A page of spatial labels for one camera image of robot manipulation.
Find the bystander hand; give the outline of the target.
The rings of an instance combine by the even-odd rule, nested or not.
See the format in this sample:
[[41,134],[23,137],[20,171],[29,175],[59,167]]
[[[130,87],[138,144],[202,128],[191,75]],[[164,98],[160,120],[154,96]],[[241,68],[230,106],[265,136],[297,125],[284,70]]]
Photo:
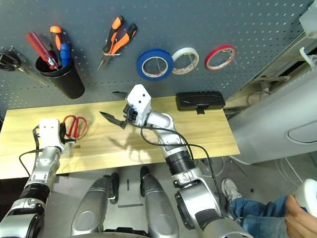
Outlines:
[[285,224],[290,238],[316,238],[317,219],[305,212],[296,202],[294,195],[289,195],[285,202]]

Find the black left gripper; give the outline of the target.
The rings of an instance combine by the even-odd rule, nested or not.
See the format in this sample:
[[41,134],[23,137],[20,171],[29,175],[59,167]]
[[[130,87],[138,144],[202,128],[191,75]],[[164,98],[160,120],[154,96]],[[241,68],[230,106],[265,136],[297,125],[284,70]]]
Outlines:
[[65,123],[60,123],[59,124],[59,138],[60,138],[60,142],[61,144],[65,145],[65,143],[76,143],[76,139],[65,139],[65,135],[66,135],[66,126]]

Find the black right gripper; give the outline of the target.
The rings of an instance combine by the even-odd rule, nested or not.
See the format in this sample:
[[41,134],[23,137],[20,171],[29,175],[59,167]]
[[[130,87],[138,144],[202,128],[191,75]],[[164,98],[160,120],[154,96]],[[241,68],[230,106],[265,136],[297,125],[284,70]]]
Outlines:
[[[127,92],[121,92],[121,91],[113,91],[113,94],[118,96],[118,97],[127,97],[128,93]],[[137,120],[137,111],[129,104],[126,104],[126,106],[123,109],[124,112],[124,118],[125,120],[118,120],[116,119],[113,115],[105,113],[105,112],[100,112],[100,114],[110,123],[115,124],[119,126],[122,129],[125,129],[128,124],[136,124]]]

